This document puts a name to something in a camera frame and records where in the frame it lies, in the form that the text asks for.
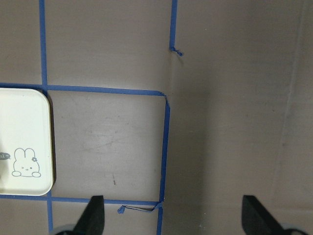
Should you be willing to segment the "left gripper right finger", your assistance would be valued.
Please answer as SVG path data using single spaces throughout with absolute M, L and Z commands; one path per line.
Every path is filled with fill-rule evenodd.
M 285 230 L 253 195 L 244 195 L 241 213 L 246 235 L 283 235 Z

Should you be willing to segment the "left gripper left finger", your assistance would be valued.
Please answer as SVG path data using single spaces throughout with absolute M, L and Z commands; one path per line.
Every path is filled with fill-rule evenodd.
M 101 235 L 105 226 L 104 198 L 92 196 L 72 230 L 74 235 Z

